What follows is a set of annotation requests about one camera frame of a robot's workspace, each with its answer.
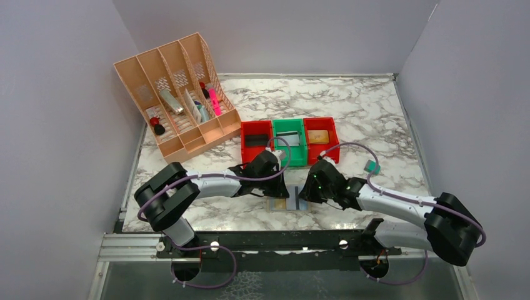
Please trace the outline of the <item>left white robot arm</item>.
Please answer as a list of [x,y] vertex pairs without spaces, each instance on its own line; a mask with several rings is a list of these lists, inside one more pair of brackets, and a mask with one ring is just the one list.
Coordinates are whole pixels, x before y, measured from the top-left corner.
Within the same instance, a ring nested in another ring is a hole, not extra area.
[[183,214],[197,199],[235,198],[255,190],[269,197],[288,197],[283,179],[286,168],[281,167],[286,157],[283,150],[266,148],[249,163],[205,173],[188,171],[181,163],[172,162],[134,193],[140,207],[137,218],[184,247],[196,233]]

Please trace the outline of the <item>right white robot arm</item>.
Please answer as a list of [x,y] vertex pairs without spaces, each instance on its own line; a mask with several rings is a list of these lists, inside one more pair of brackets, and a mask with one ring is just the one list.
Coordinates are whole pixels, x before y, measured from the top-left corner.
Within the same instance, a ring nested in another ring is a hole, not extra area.
[[346,178],[332,161],[312,166],[299,193],[312,203],[333,200],[341,209],[370,211],[397,218],[376,227],[374,238],[385,248],[406,247],[434,252],[455,266],[466,266],[479,246],[481,225],[453,194],[413,196],[384,190],[359,177]]

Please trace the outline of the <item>beige card holder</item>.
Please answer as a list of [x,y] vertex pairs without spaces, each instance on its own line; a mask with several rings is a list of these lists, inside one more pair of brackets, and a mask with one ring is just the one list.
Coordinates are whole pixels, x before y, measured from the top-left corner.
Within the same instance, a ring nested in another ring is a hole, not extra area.
[[269,197],[266,200],[266,207],[269,212],[308,212],[310,205],[307,201],[299,197],[302,185],[287,185],[289,197],[275,198]]

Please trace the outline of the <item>grey striped credit card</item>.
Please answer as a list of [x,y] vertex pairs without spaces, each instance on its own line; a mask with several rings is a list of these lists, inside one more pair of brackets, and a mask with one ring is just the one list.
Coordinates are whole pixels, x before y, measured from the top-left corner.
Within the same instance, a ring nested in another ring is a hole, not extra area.
[[308,202],[301,199],[299,194],[301,192],[301,185],[288,185],[287,191],[289,197],[287,198],[288,211],[308,211]]

